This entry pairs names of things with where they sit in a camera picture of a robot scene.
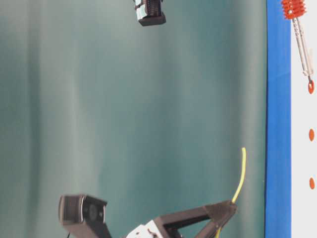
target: blue stripe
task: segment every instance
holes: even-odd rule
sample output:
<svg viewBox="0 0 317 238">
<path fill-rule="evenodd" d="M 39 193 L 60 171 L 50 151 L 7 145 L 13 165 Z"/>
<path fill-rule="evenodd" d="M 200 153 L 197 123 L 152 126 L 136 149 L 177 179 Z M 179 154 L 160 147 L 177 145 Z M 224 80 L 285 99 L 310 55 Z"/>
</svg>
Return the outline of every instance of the blue stripe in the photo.
<svg viewBox="0 0 317 238">
<path fill-rule="evenodd" d="M 279 0 L 267 0 L 265 237 L 291 238 L 291 36 Z"/>
</svg>

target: black device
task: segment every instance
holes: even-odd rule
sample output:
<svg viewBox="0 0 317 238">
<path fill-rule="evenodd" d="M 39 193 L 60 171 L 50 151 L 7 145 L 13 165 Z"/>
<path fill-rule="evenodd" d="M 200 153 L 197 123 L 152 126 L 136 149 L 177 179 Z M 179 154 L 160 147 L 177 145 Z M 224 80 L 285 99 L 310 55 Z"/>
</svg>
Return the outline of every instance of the black device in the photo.
<svg viewBox="0 0 317 238">
<path fill-rule="evenodd" d="M 163 0 L 133 0 L 137 19 L 142 26 L 161 25 L 166 23 L 166 18 L 161 10 Z"/>
<path fill-rule="evenodd" d="M 58 218 L 77 238 L 111 238 L 106 225 L 107 202 L 88 195 L 60 197 Z"/>
<path fill-rule="evenodd" d="M 88 195 L 64 195 L 59 201 L 59 221 L 77 238 L 111 238 L 106 226 L 107 202 Z M 231 201 L 208 204 L 194 209 L 159 216 L 139 225 L 125 238 L 182 238 L 178 229 L 210 220 L 195 238 L 213 238 L 235 214 Z"/>
</svg>

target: yellow wire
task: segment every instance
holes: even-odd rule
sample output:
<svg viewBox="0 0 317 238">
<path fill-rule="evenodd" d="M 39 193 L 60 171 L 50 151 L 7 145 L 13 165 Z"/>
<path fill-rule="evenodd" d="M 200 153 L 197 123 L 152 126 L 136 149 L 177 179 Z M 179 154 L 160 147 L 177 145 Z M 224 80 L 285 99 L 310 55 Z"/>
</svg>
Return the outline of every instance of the yellow wire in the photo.
<svg viewBox="0 0 317 238">
<path fill-rule="evenodd" d="M 241 171 L 241 178 L 240 178 L 240 182 L 239 182 L 239 185 L 238 185 L 238 188 L 236 190 L 236 193 L 234 194 L 233 198 L 232 198 L 232 203 L 235 203 L 236 200 L 237 200 L 237 197 L 239 196 L 239 193 L 241 191 L 241 188 L 242 188 L 242 185 L 243 185 L 243 182 L 244 182 L 244 178 L 246 176 L 246 163 L 247 163 L 247 150 L 245 147 L 243 147 L 242 149 L 242 171 Z M 221 231 L 221 227 L 219 228 L 219 230 L 217 231 L 216 233 L 216 236 L 215 238 L 219 238 L 219 234 L 220 234 L 220 231 Z"/>
<path fill-rule="evenodd" d="M 217 231 L 215 238 L 219 238 L 220 232 L 221 232 L 221 227 L 220 227 L 219 230 Z"/>
</svg>

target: red coiled spring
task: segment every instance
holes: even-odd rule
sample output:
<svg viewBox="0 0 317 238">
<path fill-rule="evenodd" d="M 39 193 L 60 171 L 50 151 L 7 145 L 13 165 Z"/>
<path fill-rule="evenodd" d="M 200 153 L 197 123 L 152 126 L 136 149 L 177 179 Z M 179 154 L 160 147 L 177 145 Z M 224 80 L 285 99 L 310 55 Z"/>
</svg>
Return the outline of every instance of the red coiled spring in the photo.
<svg viewBox="0 0 317 238">
<path fill-rule="evenodd" d="M 304 15 L 306 12 L 305 0 L 283 0 L 282 5 L 284 9 L 284 15 L 286 19 L 293 19 Z"/>
</svg>

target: webcam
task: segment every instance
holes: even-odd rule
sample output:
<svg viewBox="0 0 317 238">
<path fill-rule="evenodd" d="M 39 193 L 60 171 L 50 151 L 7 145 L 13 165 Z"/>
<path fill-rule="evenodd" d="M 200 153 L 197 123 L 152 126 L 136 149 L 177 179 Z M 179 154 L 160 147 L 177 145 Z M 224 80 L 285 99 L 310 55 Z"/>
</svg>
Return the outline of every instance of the webcam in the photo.
<svg viewBox="0 0 317 238">
<path fill-rule="evenodd" d="M 111 238 L 106 225 L 107 202 L 88 195 L 63 195 L 58 206 L 61 225 L 77 238 Z"/>
</svg>

